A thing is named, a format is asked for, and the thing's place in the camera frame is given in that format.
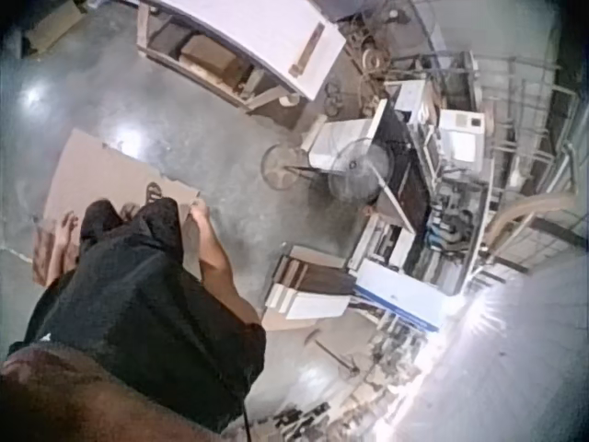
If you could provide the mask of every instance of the hand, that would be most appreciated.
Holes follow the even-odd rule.
[[[191,216],[197,224],[201,221],[208,221],[210,215],[211,211],[203,198],[197,198],[192,202]]]
[[[55,246],[66,248],[72,240],[72,230],[77,226],[77,216],[68,212],[55,228]]]

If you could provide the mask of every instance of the table leg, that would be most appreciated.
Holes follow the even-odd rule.
[[[246,82],[246,85],[243,87],[243,90],[241,91],[241,98],[249,99],[263,77],[263,69],[255,67],[251,74],[249,74],[248,81]]]
[[[289,95],[291,92],[286,90],[282,86],[273,87],[268,89],[261,94],[257,95],[256,97],[252,97],[251,99],[246,101],[246,106],[249,108],[249,111],[254,111],[255,109],[263,106],[264,104],[268,104],[280,97],[284,97]]]
[[[146,48],[149,40],[149,5],[139,2],[137,9],[137,46]]]

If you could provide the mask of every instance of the brown shirt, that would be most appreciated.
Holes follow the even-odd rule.
[[[63,345],[37,343],[19,350],[0,374],[5,440],[220,440]]]

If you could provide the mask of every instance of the cardboard box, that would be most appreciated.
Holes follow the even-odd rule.
[[[230,87],[236,87],[249,68],[248,62],[202,34],[191,37],[180,53],[180,62],[195,63]]]

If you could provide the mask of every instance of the white panel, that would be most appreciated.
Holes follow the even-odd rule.
[[[350,298],[299,292],[294,297],[293,305],[286,313],[286,318],[288,320],[335,318],[343,314],[350,303]]]

